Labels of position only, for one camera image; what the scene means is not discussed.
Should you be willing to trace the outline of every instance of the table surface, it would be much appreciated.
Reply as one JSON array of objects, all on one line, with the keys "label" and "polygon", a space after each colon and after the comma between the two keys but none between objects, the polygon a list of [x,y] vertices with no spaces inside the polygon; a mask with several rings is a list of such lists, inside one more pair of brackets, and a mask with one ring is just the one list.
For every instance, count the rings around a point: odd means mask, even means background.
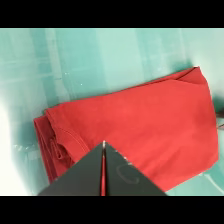
[{"label": "table surface", "polygon": [[[200,66],[219,110],[223,37],[224,29],[218,28],[1,28],[0,177],[5,189],[36,195],[48,185],[33,119],[61,102]],[[218,135],[218,163],[168,195],[224,195],[224,131]],[[11,174],[17,178],[8,178]],[[21,191],[15,192],[18,181]]]}]

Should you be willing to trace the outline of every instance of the metal object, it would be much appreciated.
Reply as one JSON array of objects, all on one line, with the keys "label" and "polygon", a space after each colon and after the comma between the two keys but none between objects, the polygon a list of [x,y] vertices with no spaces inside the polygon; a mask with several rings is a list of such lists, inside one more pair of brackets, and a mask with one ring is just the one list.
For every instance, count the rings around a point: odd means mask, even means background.
[{"label": "metal object", "polygon": [[89,152],[39,196],[100,196],[102,181],[105,181],[106,196],[166,196],[106,142]]}]

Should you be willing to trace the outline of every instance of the cloth fold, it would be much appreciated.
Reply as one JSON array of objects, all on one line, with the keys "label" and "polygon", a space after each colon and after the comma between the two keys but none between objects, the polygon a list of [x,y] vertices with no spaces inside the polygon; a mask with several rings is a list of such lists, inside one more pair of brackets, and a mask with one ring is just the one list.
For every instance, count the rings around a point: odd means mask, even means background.
[{"label": "cloth fold", "polygon": [[34,125],[50,183],[104,140],[163,191],[218,160],[215,111],[199,67],[62,103]]}]

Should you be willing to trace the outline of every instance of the red towel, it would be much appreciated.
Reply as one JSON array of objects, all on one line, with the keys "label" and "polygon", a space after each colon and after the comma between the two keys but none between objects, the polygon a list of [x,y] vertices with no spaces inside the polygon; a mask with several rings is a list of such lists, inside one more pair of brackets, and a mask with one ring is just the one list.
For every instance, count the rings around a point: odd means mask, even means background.
[{"label": "red towel", "polygon": [[50,182],[103,140],[163,191],[218,160],[215,111],[199,67],[62,103],[34,124]]}]

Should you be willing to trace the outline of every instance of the light blue surface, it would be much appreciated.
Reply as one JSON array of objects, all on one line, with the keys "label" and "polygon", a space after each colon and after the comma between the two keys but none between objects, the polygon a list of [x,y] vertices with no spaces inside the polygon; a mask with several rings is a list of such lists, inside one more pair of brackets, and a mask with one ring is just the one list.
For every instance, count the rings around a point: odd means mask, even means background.
[{"label": "light blue surface", "polygon": [[[33,127],[45,108],[200,66],[219,109],[223,38],[224,29],[0,29],[0,104],[8,117],[13,161],[28,193],[48,184]],[[219,143],[224,158],[224,131]],[[209,172],[168,194],[223,195],[221,156]]]}]

